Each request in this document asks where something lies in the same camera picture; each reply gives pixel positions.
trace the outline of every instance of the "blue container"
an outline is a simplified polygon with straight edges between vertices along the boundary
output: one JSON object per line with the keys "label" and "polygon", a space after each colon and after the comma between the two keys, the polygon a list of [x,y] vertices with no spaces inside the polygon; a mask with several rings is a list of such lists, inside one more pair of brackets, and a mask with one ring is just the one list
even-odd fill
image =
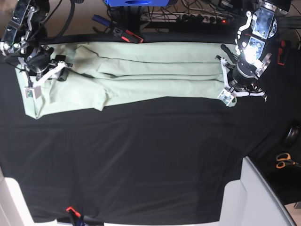
{"label": "blue container", "polygon": [[105,0],[110,6],[171,6],[177,0]]}

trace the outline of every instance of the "scissors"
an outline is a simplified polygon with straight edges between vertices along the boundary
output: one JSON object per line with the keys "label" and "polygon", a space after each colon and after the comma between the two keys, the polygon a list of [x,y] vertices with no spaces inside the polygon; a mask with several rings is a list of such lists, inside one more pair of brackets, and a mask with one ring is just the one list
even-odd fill
{"label": "scissors", "polygon": [[295,161],[292,160],[291,155],[289,153],[282,153],[276,156],[276,168],[282,169],[285,166],[297,166],[301,167],[301,165]]}

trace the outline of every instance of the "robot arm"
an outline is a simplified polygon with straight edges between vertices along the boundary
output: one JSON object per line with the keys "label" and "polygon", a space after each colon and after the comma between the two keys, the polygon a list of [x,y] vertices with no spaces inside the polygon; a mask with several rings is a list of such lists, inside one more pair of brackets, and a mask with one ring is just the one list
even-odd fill
{"label": "robot arm", "polygon": [[[6,59],[17,57],[21,64],[22,73],[28,80],[28,86],[24,88],[27,97],[40,97],[40,86],[47,79],[65,81],[68,73],[65,68],[72,67],[65,63],[65,56],[57,55],[51,59],[54,49],[39,43],[39,39],[46,36],[41,22],[48,16],[49,8],[48,0],[19,0],[0,42],[0,50]],[[37,82],[32,83],[31,76],[36,76]]]}
{"label": "robot arm", "polygon": [[270,53],[264,53],[268,39],[277,32],[277,10],[287,12],[290,0],[260,0],[260,7],[255,12],[246,12],[246,24],[237,32],[234,65],[217,56],[222,64],[225,89],[219,95],[227,106],[235,97],[262,96],[265,92],[259,87],[258,80],[270,64]]}

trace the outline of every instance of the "black fabric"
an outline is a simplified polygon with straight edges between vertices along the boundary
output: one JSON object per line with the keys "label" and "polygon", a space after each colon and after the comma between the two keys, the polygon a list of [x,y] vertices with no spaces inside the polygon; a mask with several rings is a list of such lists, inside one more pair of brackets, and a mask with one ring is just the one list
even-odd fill
{"label": "black fabric", "polygon": [[[107,223],[218,221],[224,187],[239,179],[247,155],[276,178],[284,203],[301,201],[300,187],[286,187],[277,180],[285,171],[275,169],[283,133],[301,117],[300,85],[279,65],[263,76],[266,103],[244,97],[227,108],[219,100],[166,97],[39,120],[24,114],[14,69],[0,67],[0,166],[19,182],[36,222],[64,218],[69,206]],[[300,146],[290,153],[301,162]]]}
{"label": "black fabric", "polygon": [[[187,33],[187,32],[172,32],[172,33],[161,33],[156,32],[142,32],[138,33],[139,37],[143,38],[143,43],[151,42],[208,42],[208,43],[224,43],[224,44],[235,44],[235,35],[233,32],[229,32],[235,29],[237,26],[233,23],[224,27],[223,34],[220,32],[212,34],[211,32],[206,33]],[[207,30],[217,31],[212,25]],[[126,42],[120,37],[114,36],[113,33],[104,34],[79,34],[79,35],[67,35],[57,37],[51,40],[41,40],[42,44],[58,44],[58,43],[71,43],[71,42],[89,42],[89,41],[115,41],[115,42]]]}

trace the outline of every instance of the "green garment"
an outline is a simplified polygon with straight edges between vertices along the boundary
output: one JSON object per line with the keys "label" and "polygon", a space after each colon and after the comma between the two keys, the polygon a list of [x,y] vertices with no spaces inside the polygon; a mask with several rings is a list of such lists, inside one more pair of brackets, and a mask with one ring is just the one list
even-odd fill
{"label": "green garment", "polygon": [[[220,55],[216,43],[159,42],[131,44],[90,42],[52,45],[55,55],[73,63],[67,81],[47,80],[42,96],[26,98],[27,79],[17,71],[25,113],[43,115],[126,104],[159,97],[216,99],[222,91]],[[234,45],[227,45],[234,52]]]}

